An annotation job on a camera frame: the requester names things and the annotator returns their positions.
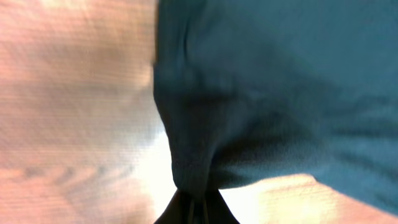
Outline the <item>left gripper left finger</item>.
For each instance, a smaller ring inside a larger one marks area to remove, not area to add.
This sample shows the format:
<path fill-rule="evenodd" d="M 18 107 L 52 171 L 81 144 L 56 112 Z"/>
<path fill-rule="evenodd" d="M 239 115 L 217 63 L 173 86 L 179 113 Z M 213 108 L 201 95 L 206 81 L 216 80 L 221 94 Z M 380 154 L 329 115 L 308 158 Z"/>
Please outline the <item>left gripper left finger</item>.
<path fill-rule="evenodd" d="M 195 201 L 189 194 L 177 190 L 155 224 L 193 224 Z"/>

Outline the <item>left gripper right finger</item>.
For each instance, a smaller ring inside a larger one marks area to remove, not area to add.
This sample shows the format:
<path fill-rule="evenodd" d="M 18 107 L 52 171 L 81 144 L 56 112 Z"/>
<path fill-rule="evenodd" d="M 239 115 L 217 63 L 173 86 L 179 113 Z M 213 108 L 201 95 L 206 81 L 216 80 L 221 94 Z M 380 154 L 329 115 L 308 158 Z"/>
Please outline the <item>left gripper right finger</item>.
<path fill-rule="evenodd" d="M 205 194 L 203 220 L 205 224 L 239 224 L 219 190 Z"/>

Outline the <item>dark navy t-shirt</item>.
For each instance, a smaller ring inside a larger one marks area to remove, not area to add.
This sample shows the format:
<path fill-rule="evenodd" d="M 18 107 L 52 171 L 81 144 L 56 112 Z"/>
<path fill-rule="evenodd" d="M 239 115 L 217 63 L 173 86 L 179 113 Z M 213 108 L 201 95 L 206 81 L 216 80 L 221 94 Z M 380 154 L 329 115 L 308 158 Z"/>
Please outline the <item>dark navy t-shirt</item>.
<path fill-rule="evenodd" d="M 154 98 L 178 189 L 309 174 L 397 213 L 397 2 L 163 0 Z"/>

